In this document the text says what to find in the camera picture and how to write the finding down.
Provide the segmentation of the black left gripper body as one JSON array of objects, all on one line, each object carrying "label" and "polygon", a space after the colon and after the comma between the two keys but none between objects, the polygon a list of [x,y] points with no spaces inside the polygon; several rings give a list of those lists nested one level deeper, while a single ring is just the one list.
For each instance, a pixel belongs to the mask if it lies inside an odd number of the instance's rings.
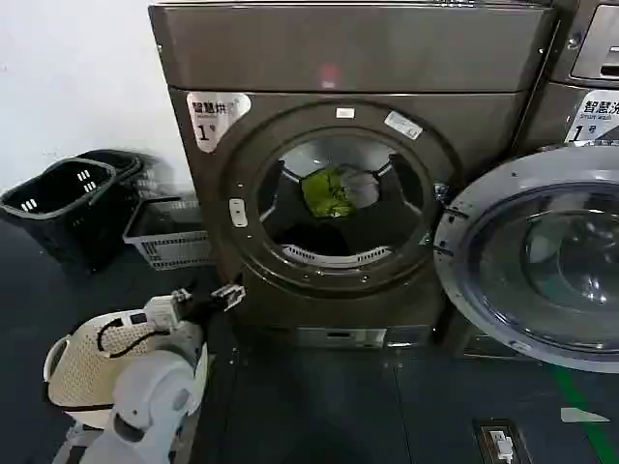
[{"label": "black left gripper body", "polygon": [[180,319],[195,325],[208,325],[216,313],[210,305],[210,294],[192,293],[190,300],[179,304]]}]

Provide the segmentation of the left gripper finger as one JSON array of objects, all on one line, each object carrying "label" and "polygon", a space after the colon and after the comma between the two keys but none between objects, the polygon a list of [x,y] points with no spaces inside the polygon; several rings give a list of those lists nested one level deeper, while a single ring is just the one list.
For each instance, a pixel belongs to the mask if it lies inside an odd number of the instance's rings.
[{"label": "left gripper finger", "polygon": [[210,305],[218,312],[227,312],[238,305],[247,295],[243,284],[243,275],[238,274],[224,286],[210,294]]},{"label": "left gripper finger", "polygon": [[183,304],[192,298],[192,291],[197,285],[197,279],[186,280],[174,288],[171,292],[171,299],[175,304]]}]

